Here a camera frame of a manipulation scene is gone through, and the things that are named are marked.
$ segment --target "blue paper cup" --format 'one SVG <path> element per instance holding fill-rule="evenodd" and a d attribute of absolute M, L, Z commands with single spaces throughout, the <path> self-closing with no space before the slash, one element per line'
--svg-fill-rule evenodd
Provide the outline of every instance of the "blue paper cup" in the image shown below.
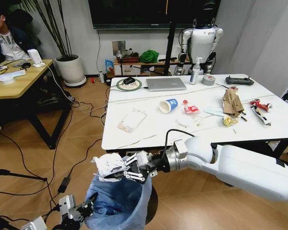
<path fill-rule="evenodd" d="M 166 101 L 161 101 L 159 104 L 159 109 L 164 114 L 168 114 L 172 110 L 174 110 L 178 106 L 178 102 L 176 99 L 169 99 Z"/>

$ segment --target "cardboard piece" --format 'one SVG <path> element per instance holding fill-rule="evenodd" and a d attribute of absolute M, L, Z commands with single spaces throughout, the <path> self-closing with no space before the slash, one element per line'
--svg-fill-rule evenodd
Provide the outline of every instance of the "cardboard piece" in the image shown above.
<path fill-rule="evenodd" d="M 243 110 L 239 96 L 232 89 L 226 90 L 223 96 L 223 112 L 238 117 Z"/>

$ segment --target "hand sanitizer bottle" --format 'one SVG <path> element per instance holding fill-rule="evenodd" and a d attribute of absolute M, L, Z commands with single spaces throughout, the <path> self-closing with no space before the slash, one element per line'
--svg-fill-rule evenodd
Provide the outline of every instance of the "hand sanitizer bottle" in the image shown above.
<path fill-rule="evenodd" d="M 201 70 L 200 62 L 201 62 L 202 59 L 203 59 L 202 57 L 198 57 L 196 59 L 196 64 L 195 64 L 195 66 L 192 69 L 192 75 L 191 75 L 191 78 L 190 78 L 190 84 L 192 84 L 192 85 L 196 84 L 198 75 L 199 75 L 200 70 Z"/>

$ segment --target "man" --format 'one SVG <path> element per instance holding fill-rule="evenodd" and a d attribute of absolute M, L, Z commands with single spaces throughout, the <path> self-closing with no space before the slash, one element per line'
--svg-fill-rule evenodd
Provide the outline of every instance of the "man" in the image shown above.
<path fill-rule="evenodd" d="M 27 51 L 34 45 L 27 34 L 6 23 L 5 13 L 0 9 L 0 61 L 30 59 Z"/>

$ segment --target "floor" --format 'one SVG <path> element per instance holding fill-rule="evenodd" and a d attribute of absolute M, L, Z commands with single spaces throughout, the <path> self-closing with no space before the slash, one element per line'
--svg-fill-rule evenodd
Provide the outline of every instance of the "floor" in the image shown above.
<path fill-rule="evenodd" d="M 107 86 L 90 81 L 79 89 L 68 89 L 77 99 L 92 103 L 95 108 L 105 104 Z M 52 132 L 59 112 L 41 114 L 45 127 Z M 79 108 L 72 111 L 71 124 L 62 136 L 55 160 L 55 177 L 51 184 L 53 194 L 70 168 L 85 157 L 86 149 L 95 140 L 102 138 L 103 126 L 100 119 L 82 113 Z M 2 133 L 13 138 L 24 153 L 27 167 L 34 173 L 51 178 L 54 150 L 49 150 L 27 120 L 7 124 Z M 90 162 L 93 156 L 105 153 L 101 142 L 97 142 L 89 153 L 88 159 L 75 167 L 72 180 L 65 195 L 74 194 L 77 203 L 84 200 L 86 191 L 96 173 Z M 0 168 L 14 173 L 25 173 L 21 155 L 17 147 L 8 139 L 0 136 Z M 159 197 L 155 218 L 146 230 L 256 230 L 288 229 L 288 202 L 273 202 L 237 188 L 230 188 L 214 176 L 204 172 L 184 170 L 181 172 L 160 173 L 153 178 L 153 185 Z M 0 178 L 0 190 L 9 193 L 31 193 L 41 189 L 45 183 L 30 179 Z M 49 194 L 44 190 L 36 195 L 11 196 L 0 194 L 0 215 L 11 218 L 33 219 L 49 210 Z M 52 213 L 47 221 L 50 229 L 60 220 L 59 214 Z M 17 227 L 24 221 L 13 223 Z"/>

